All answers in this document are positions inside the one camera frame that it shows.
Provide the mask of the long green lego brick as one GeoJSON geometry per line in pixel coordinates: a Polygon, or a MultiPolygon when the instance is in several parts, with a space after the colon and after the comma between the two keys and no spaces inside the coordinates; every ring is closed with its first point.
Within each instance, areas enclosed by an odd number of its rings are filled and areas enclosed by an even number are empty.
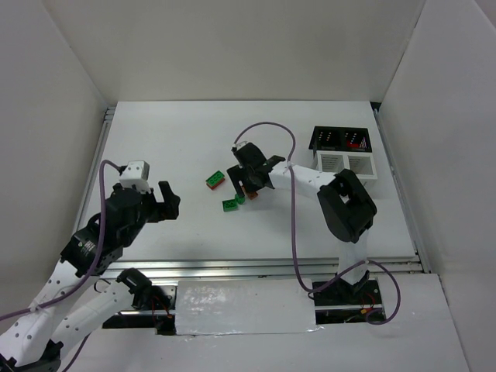
{"type": "Polygon", "coordinates": [[[220,170],[217,170],[209,178],[206,179],[205,183],[208,188],[214,190],[225,180],[225,175],[220,170]]]}

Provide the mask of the orange long lego plate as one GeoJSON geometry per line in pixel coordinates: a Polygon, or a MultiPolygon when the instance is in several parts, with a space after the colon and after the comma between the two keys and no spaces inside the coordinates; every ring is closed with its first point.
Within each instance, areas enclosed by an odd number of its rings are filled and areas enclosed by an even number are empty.
{"type": "Polygon", "coordinates": [[[244,186],[242,186],[242,191],[244,193],[244,196],[248,198],[249,200],[254,200],[255,198],[258,197],[258,194],[256,191],[247,191],[244,186]]]}

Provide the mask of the green 2x2 lego brick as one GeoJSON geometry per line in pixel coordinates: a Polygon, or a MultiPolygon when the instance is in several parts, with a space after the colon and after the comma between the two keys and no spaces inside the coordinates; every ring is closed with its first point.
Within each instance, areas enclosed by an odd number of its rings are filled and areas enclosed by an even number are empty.
{"type": "Polygon", "coordinates": [[[238,209],[238,202],[236,199],[228,199],[222,201],[222,210],[224,212],[233,212],[238,209]]]}

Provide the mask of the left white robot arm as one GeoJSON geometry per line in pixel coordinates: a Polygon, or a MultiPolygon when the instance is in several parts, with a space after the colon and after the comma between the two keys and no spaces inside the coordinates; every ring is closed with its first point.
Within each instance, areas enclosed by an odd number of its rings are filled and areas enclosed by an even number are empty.
{"type": "Polygon", "coordinates": [[[168,182],[158,186],[163,201],[157,201],[152,191],[114,185],[102,212],[71,237],[43,289],[26,310],[14,314],[15,323],[2,334],[3,371],[56,371],[77,343],[86,341],[115,313],[128,308],[169,309],[169,296],[139,270],[128,268],[96,298],[72,310],[147,223],[179,216],[180,198],[168,182]]]}

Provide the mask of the red curved lego brick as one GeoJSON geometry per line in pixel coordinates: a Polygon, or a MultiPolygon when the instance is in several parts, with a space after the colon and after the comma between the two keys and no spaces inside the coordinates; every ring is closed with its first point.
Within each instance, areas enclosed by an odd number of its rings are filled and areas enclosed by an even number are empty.
{"type": "Polygon", "coordinates": [[[367,150],[367,144],[365,142],[353,143],[348,141],[346,146],[350,149],[367,150]]]}

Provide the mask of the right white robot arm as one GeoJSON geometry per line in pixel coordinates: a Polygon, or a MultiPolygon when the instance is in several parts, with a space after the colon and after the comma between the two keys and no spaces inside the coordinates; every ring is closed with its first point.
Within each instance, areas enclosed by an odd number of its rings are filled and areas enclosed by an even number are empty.
{"type": "Polygon", "coordinates": [[[238,164],[227,173],[238,197],[264,188],[291,193],[291,255],[298,283],[308,294],[336,286],[342,295],[356,296],[368,282],[367,236],[377,214],[377,206],[356,174],[344,169],[321,172],[293,164],[280,156],[265,157],[253,143],[234,144],[231,149],[238,164]],[[296,196],[318,202],[326,226],[339,241],[338,274],[317,288],[306,286],[298,264],[296,238],[296,196]]]}

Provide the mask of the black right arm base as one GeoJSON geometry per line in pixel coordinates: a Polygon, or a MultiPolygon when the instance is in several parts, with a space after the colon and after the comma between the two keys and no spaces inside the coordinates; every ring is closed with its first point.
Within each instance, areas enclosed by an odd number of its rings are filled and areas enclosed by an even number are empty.
{"type": "Polygon", "coordinates": [[[381,291],[376,279],[369,279],[357,293],[345,281],[332,284],[323,291],[310,294],[314,301],[317,325],[363,323],[386,319],[381,291]]]}

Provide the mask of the small green lego brick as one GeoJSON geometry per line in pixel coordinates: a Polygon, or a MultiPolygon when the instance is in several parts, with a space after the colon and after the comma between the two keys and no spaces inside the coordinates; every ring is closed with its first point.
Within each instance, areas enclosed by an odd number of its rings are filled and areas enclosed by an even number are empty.
{"type": "Polygon", "coordinates": [[[237,204],[242,205],[245,203],[246,198],[244,194],[235,194],[235,200],[237,204]]]}

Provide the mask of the long red lego plate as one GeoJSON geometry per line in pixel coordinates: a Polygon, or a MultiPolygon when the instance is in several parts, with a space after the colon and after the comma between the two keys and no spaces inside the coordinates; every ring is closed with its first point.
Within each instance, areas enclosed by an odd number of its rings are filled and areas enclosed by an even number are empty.
{"type": "Polygon", "coordinates": [[[225,178],[224,177],[221,177],[219,179],[213,179],[213,178],[209,178],[207,181],[206,181],[206,185],[208,186],[208,188],[210,190],[215,190],[219,185],[221,185],[223,182],[225,181],[225,178]]]}

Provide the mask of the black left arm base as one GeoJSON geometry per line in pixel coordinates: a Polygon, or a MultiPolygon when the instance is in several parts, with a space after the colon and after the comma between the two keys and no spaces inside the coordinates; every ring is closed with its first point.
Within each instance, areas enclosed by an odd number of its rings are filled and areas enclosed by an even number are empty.
{"type": "Polygon", "coordinates": [[[147,329],[160,336],[175,336],[177,286],[152,287],[146,302],[117,312],[102,325],[103,329],[147,329]]]}

